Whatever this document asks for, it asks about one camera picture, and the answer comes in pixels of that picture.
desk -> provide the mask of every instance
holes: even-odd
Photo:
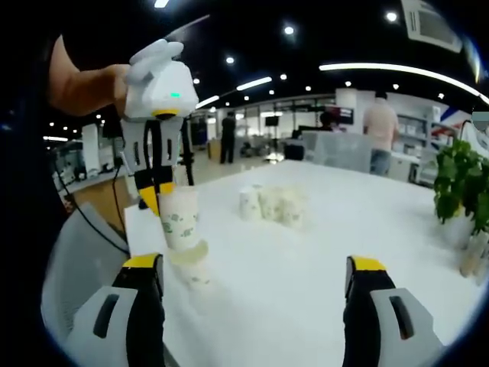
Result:
[[[303,232],[243,222],[238,191],[251,184],[300,185],[309,196]],[[189,291],[164,263],[164,342],[181,367],[342,365],[345,263],[383,262],[434,316],[450,343],[483,288],[463,278],[443,248],[433,192],[353,171],[284,161],[198,186],[199,226],[209,241],[212,286]],[[126,209],[131,252],[165,253],[158,218]]]
[[[122,167],[115,181],[115,192],[117,193],[117,201],[122,218],[124,218],[124,208],[131,205],[132,202],[125,183],[125,175],[126,170]],[[74,182],[68,185],[67,188],[75,197],[78,205],[82,205],[87,201],[90,202],[103,219],[122,231],[123,228],[117,213],[114,192],[112,190],[114,176],[115,172],[99,174],[96,177],[84,181]],[[66,191],[62,189],[59,194],[60,196],[65,196]]]

human arm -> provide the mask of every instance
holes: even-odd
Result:
[[[125,108],[124,76],[128,68],[129,65],[111,65],[80,71],[68,56],[60,36],[50,62],[50,104],[69,115],[83,116],[113,103],[121,115]]]

air conditioner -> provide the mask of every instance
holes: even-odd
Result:
[[[421,0],[401,0],[410,40],[426,42],[460,53],[462,41],[447,21],[428,3]]]

paper cup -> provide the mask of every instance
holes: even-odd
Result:
[[[196,232],[197,198],[194,187],[175,187],[172,193],[160,195],[160,220],[169,248],[185,251],[200,240]]]
[[[254,188],[244,189],[239,193],[239,214],[243,220],[261,219],[260,200],[258,190]]]
[[[292,229],[302,229],[306,216],[304,202],[299,197],[289,197],[283,199],[282,205],[282,223]]]
[[[266,220],[279,222],[282,219],[282,199],[279,187],[264,187],[258,191],[261,215]]]
[[[175,252],[170,250],[168,256],[175,270],[176,276],[190,287],[202,287],[210,283],[206,259],[209,246],[206,241],[199,243],[186,251]]]

black ceiling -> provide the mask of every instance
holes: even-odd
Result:
[[[464,0],[459,5],[431,1],[450,25],[465,32],[478,45],[481,57],[489,60],[485,13],[478,0]],[[154,8],[154,0],[84,0],[72,5],[69,25],[64,31],[65,44],[73,62],[82,70],[100,68],[110,63],[127,63],[136,51],[166,37],[182,41],[181,60],[201,83],[196,86],[201,100],[222,96],[214,106],[242,106],[271,98],[333,93],[351,80],[359,89],[400,85],[399,93],[436,99],[444,93],[444,102],[470,111],[476,98],[469,93],[430,78],[390,71],[320,72],[319,65],[337,62],[397,63],[435,71],[460,80],[489,95],[489,88],[474,84],[467,57],[440,47],[410,41],[407,38],[400,0],[340,2],[318,0],[170,0],[166,8]],[[388,23],[386,11],[400,16],[396,24]],[[179,30],[185,24],[195,24]],[[291,25],[293,36],[285,36],[283,27]],[[227,56],[235,63],[228,65]],[[287,81],[279,75],[286,73]],[[274,81],[246,93],[235,87],[262,76]],[[243,100],[244,95],[250,101]],[[113,108],[100,113],[105,120],[117,120]],[[48,122],[65,122],[49,128]],[[53,135],[69,136],[61,129],[66,123],[79,127],[95,121],[95,114],[69,118],[50,110],[46,129]]]

